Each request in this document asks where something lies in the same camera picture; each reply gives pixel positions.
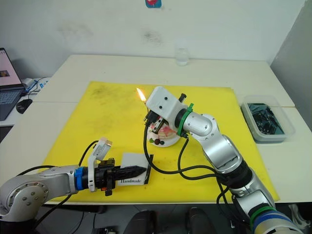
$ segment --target black cable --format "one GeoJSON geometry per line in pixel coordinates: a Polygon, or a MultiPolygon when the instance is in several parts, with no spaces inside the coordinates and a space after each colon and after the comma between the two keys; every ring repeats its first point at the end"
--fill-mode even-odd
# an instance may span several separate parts
{"type": "MultiPolygon", "coordinates": [[[[186,138],[186,141],[180,151],[179,157],[177,159],[177,168],[178,170],[181,170],[181,158],[182,158],[182,154],[184,152],[184,149],[186,148],[187,144],[189,142],[189,139],[186,138]]],[[[188,180],[199,180],[199,179],[205,179],[205,178],[210,178],[210,177],[221,177],[223,178],[222,175],[219,175],[216,173],[216,170],[212,167],[209,166],[205,166],[205,168],[211,170],[214,174],[206,174],[206,175],[201,175],[201,176],[195,176],[195,177],[189,177],[183,174],[183,172],[180,172],[180,175],[184,178],[184,179],[188,179],[188,180]]]]}
{"type": "Polygon", "coordinates": [[[46,78],[46,77],[42,77],[42,78],[40,78],[40,79],[37,79],[36,88],[35,88],[33,91],[30,91],[30,92],[27,93],[27,94],[28,94],[28,99],[29,99],[29,95],[31,95],[32,92],[34,92],[35,90],[38,89],[38,82],[39,82],[39,80],[44,79],[44,78],[46,78]]]}
{"type": "Polygon", "coordinates": [[[78,224],[78,226],[76,227],[76,229],[72,232],[72,234],[74,234],[80,227],[81,223],[82,223],[82,220],[83,220],[83,217],[84,217],[84,211],[82,212],[82,216],[81,216],[81,219],[80,219],[80,222],[78,224]]]}
{"type": "Polygon", "coordinates": [[[36,227],[50,214],[52,213],[55,209],[63,205],[72,195],[68,195],[63,201],[61,201],[59,204],[55,205],[51,209],[49,209],[38,221],[34,224],[33,231],[36,229],[36,227]]]}
{"type": "Polygon", "coordinates": [[[98,140],[93,141],[93,142],[86,148],[86,150],[83,152],[83,154],[82,154],[82,156],[81,156],[81,159],[80,159],[80,161],[79,161],[79,163],[78,163],[78,166],[81,166],[82,161],[83,161],[84,157],[86,156],[88,150],[89,150],[95,143],[97,143],[97,142],[98,142],[98,140]]]}
{"type": "Polygon", "coordinates": [[[144,154],[145,154],[145,157],[148,161],[148,163],[150,164],[150,166],[156,170],[157,172],[159,173],[162,173],[162,174],[167,174],[167,175],[172,175],[172,174],[178,174],[178,173],[181,173],[181,172],[185,172],[185,171],[189,171],[189,170],[192,170],[192,169],[197,169],[197,168],[205,168],[205,169],[209,169],[211,167],[208,167],[208,166],[205,166],[205,165],[198,165],[198,166],[192,166],[192,167],[186,167],[186,168],[183,168],[183,169],[180,169],[180,170],[177,170],[177,171],[164,171],[160,168],[158,168],[153,162],[152,160],[150,159],[150,155],[148,154],[148,151],[147,151],[147,145],[146,145],[146,138],[147,138],[147,131],[148,131],[148,127],[149,127],[150,123],[147,122],[145,124],[145,128],[144,128],[144,138],[143,138],[143,149],[144,149],[144,154]]]}
{"type": "Polygon", "coordinates": [[[17,176],[21,176],[21,175],[24,175],[28,172],[31,172],[33,170],[36,170],[36,169],[40,169],[40,168],[52,168],[52,167],[55,167],[55,166],[51,166],[51,165],[42,165],[42,166],[37,166],[37,167],[32,167],[32,168],[29,168],[27,169],[26,171],[23,171],[21,173],[19,173],[17,176]]]}
{"type": "Polygon", "coordinates": [[[97,216],[97,213],[94,213],[94,216],[93,216],[93,224],[92,224],[92,231],[95,229],[95,223],[96,223],[96,216],[97,216]]]}
{"type": "Polygon", "coordinates": [[[24,97],[24,96],[27,96],[27,95],[37,95],[37,94],[38,94],[38,93],[32,94],[32,92],[30,92],[30,93],[27,92],[26,94],[23,94],[23,93],[22,93],[22,94],[20,95],[20,97],[24,97]]]}
{"type": "Polygon", "coordinates": [[[230,208],[230,205],[229,205],[228,202],[227,202],[227,199],[226,199],[226,197],[225,197],[225,194],[226,194],[226,192],[230,189],[230,187],[228,186],[228,187],[226,187],[225,190],[223,190],[220,181],[217,180],[217,183],[218,183],[218,186],[219,186],[220,191],[221,191],[221,193],[218,195],[218,197],[217,197],[217,199],[216,199],[216,205],[217,205],[219,211],[220,211],[226,218],[228,218],[229,220],[233,220],[233,221],[235,221],[236,223],[238,223],[238,224],[240,224],[240,225],[243,225],[243,226],[245,226],[245,227],[248,228],[248,227],[249,227],[248,223],[246,223],[245,221],[243,221],[242,219],[240,219],[240,218],[239,218],[239,215],[235,214],[235,212],[230,208]],[[226,205],[226,208],[230,211],[231,215],[228,215],[227,213],[225,213],[225,212],[223,211],[223,209],[221,208],[221,206],[220,206],[220,199],[221,199],[221,197],[223,198],[224,204],[226,205]]]}

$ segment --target laptop screen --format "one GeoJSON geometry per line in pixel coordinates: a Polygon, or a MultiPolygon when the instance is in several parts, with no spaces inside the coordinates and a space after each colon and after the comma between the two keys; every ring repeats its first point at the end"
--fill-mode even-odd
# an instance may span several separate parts
{"type": "Polygon", "coordinates": [[[21,81],[16,74],[5,49],[0,48],[0,87],[21,86],[21,81]]]}

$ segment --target green ring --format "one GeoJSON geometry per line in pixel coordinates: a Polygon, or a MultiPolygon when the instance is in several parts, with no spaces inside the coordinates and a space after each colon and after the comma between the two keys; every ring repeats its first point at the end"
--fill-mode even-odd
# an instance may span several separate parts
{"type": "Polygon", "coordinates": [[[183,124],[186,120],[186,117],[193,111],[193,106],[194,106],[194,104],[191,103],[190,106],[186,109],[186,112],[184,113],[184,115],[182,116],[180,124],[179,124],[179,128],[177,129],[177,135],[178,136],[181,136],[183,124]]]}
{"type": "Polygon", "coordinates": [[[265,207],[261,207],[260,209],[256,210],[253,215],[250,217],[250,229],[253,230],[253,222],[255,220],[255,218],[264,211],[276,211],[276,209],[274,207],[271,206],[265,206],[265,207]]]}

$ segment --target yellow mat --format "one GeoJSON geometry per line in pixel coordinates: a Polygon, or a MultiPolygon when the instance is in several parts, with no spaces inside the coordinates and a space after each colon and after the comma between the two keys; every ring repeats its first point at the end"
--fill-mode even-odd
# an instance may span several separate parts
{"type": "MultiPolygon", "coordinates": [[[[46,165],[78,164],[85,148],[100,137],[113,142],[106,158],[114,157],[120,165],[124,152],[143,153],[143,119],[146,107],[139,99],[136,87],[146,95],[155,85],[114,84],[91,82],[58,136],[47,158],[46,165]]],[[[273,198],[278,195],[269,179],[261,156],[244,121],[236,97],[230,88],[165,86],[176,97],[183,92],[187,95],[185,104],[194,103],[194,111],[208,113],[215,117],[220,131],[231,138],[244,159],[251,166],[273,198]]],[[[177,169],[177,157],[185,139],[168,148],[158,148],[148,144],[154,163],[164,170],[177,169]]],[[[88,152],[83,166],[87,166],[88,152]]],[[[190,137],[190,142],[182,157],[182,167],[210,165],[202,153],[200,145],[190,137]]],[[[185,173],[198,176],[209,173],[196,169],[185,173]]],[[[71,202],[215,202],[220,193],[215,178],[197,181],[183,179],[180,175],[164,175],[151,171],[150,181],[144,186],[121,186],[113,190],[112,196],[104,196],[98,190],[88,190],[73,195],[71,202]]]]}

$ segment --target white wall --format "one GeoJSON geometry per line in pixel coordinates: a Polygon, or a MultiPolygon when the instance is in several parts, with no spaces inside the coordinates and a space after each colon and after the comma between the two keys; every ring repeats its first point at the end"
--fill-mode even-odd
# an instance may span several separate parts
{"type": "Polygon", "coordinates": [[[312,130],[312,0],[307,0],[272,70],[312,130]]]}
{"type": "Polygon", "coordinates": [[[0,0],[0,46],[22,77],[52,75],[70,54],[173,57],[186,39],[192,58],[271,63],[304,0],[0,0]]]}

